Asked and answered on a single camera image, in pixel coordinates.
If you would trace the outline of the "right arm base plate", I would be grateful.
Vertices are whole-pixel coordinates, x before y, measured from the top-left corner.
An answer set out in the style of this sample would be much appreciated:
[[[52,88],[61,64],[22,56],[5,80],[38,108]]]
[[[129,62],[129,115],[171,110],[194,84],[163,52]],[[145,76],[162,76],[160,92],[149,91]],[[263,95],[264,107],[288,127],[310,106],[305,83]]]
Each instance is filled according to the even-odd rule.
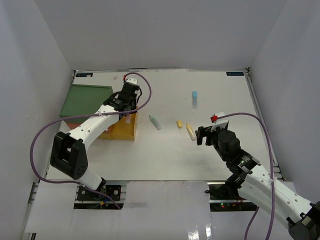
[[[238,196],[229,193],[224,182],[208,182],[205,193],[209,197],[211,212],[254,212],[257,206]]]

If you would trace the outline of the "orange cap highlighter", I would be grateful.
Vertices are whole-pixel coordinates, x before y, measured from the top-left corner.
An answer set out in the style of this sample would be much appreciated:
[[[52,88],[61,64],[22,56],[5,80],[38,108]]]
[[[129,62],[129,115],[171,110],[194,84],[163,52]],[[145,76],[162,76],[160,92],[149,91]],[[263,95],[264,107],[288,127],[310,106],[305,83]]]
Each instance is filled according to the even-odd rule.
[[[127,114],[125,117],[125,123],[130,124],[131,123],[131,114]]]

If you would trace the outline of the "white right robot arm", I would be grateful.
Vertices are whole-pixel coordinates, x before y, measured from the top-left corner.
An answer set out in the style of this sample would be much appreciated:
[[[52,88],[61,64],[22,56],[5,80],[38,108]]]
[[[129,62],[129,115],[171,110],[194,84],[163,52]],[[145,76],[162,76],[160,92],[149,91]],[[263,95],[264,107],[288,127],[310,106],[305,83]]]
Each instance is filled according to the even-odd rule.
[[[279,221],[294,240],[320,238],[320,204],[298,195],[271,178],[267,169],[243,150],[236,134],[227,127],[199,127],[197,145],[213,146],[232,175],[225,182],[226,195],[255,204]]]

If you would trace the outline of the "blue cap highlighter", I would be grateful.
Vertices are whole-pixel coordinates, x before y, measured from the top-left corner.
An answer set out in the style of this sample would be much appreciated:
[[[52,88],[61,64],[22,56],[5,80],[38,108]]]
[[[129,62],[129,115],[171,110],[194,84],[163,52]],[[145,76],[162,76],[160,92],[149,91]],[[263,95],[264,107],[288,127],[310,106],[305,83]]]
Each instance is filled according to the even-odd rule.
[[[192,92],[192,108],[196,109],[198,107],[198,93],[197,91]]]

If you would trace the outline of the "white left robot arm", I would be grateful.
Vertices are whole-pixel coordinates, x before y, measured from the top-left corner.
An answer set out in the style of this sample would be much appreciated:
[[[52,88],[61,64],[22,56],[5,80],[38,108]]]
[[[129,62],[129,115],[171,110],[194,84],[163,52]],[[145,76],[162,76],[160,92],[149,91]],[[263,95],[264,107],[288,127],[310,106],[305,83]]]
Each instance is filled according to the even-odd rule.
[[[186,130],[173,123],[157,129],[150,118],[138,112],[135,140],[101,140],[104,130],[118,124],[119,116],[111,106],[102,105],[96,117],[62,134],[61,146],[52,150],[54,163],[49,180],[76,181],[88,187],[99,200],[105,196],[107,182],[201,181],[209,180],[206,153]]]

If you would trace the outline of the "yellow drawer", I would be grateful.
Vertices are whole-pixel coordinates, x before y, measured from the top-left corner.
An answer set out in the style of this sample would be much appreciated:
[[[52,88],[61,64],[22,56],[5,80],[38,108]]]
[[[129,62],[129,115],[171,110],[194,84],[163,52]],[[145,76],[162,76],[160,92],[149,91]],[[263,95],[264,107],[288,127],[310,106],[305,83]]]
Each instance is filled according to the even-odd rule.
[[[123,117],[120,121],[110,126],[108,130],[104,131],[98,139],[134,141],[138,116],[138,113],[131,114],[130,124],[126,124],[126,117]]]

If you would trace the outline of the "red drawer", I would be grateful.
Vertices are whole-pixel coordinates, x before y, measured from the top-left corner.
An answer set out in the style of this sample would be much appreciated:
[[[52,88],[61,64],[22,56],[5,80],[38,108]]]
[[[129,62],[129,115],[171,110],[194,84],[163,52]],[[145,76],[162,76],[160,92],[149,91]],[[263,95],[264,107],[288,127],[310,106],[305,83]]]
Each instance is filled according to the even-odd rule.
[[[73,122],[66,122],[65,123],[71,130],[78,128],[81,124],[80,123],[73,123]]]

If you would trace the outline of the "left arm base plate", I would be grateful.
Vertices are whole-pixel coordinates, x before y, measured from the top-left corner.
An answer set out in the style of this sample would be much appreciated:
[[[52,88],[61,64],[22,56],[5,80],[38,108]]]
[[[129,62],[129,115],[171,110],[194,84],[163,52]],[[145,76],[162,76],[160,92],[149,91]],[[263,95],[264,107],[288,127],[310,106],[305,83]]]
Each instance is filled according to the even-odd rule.
[[[107,197],[85,189],[83,186],[77,188],[74,200],[74,209],[78,210],[120,210],[126,199],[126,185],[107,184],[102,193],[108,195],[118,207]]]

